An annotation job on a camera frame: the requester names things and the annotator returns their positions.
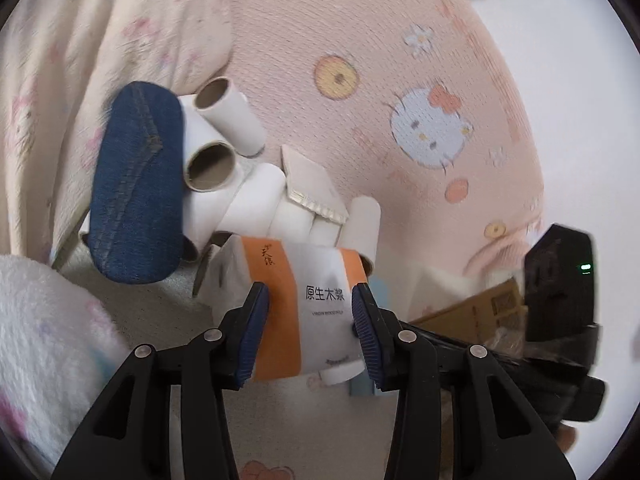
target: toilet paper roll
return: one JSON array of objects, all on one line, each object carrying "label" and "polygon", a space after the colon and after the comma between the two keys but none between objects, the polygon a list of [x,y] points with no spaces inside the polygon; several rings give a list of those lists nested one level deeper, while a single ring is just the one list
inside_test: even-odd
[{"label": "toilet paper roll", "polygon": [[267,236],[287,242],[306,242],[314,222],[315,214],[306,207],[293,202],[284,192],[273,216]]},{"label": "toilet paper roll", "polygon": [[236,153],[228,140],[194,110],[193,96],[180,97],[184,114],[184,181],[194,191],[222,186],[234,171]]},{"label": "toilet paper roll", "polygon": [[378,234],[380,233],[380,204],[370,196],[351,200],[349,219],[340,230],[337,247],[358,251],[367,276],[376,264]]},{"label": "toilet paper roll", "polygon": [[265,237],[285,188],[282,170],[273,164],[258,164],[229,205],[212,238],[217,246],[231,234]]},{"label": "toilet paper roll", "polygon": [[253,156],[263,149],[267,131],[231,79],[212,79],[196,94],[193,104],[240,155]]},{"label": "toilet paper roll", "polygon": [[231,177],[219,188],[204,193],[191,189],[185,192],[182,202],[183,260],[195,262],[199,259],[243,181],[244,171],[236,164]]},{"label": "toilet paper roll", "polygon": [[82,225],[78,229],[78,238],[85,245],[87,245],[87,242],[89,241],[89,222],[91,221],[90,216],[91,211],[87,211],[84,220],[82,220]]},{"label": "toilet paper roll", "polygon": [[353,379],[356,375],[360,375],[364,371],[365,365],[363,360],[345,363],[343,365],[320,370],[320,378],[326,386],[333,386]]},{"label": "toilet paper roll", "polygon": [[325,247],[335,247],[340,236],[341,225],[320,215],[316,215],[314,223],[309,231],[308,243],[322,245]]}]

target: cardboard piece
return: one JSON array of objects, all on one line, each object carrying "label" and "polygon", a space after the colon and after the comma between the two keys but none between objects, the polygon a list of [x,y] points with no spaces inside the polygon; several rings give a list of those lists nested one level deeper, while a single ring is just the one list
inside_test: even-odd
[{"label": "cardboard piece", "polygon": [[494,338],[497,328],[522,329],[525,310],[518,283],[511,278],[411,324],[466,343],[485,344]]}]

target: hello kitty face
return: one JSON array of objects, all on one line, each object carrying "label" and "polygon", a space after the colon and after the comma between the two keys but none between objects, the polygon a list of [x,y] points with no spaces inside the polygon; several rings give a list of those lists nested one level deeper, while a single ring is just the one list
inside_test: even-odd
[{"label": "hello kitty face", "polygon": [[427,168],[453,164],[473,131],[472,125],[453,111],[451,99],[440,97],[443,90],[442,86],[412,89],[391,115],[391,131],[398,146]]}]

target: denim fabric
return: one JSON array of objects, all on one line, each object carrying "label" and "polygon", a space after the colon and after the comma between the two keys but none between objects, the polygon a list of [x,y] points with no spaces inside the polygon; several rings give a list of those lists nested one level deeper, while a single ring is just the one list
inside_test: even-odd
[{"label": "denim fabric", "polygon": [[177,97],[133,82],[117,95],[98,154],[88,245],[119,283],[153,283],[182,254],[182,138]]}]

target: pink fabric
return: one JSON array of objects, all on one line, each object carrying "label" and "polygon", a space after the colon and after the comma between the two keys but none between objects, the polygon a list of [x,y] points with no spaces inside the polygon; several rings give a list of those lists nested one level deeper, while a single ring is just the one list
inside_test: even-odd
[{"label": "pink fabric", "polygon": [[[269,132],[382,206],[380,243],[449,272],[541,213],[529,124],[466,0],[232,0],[236,79]],[[522,252],[523,246],[517,244]]]}]

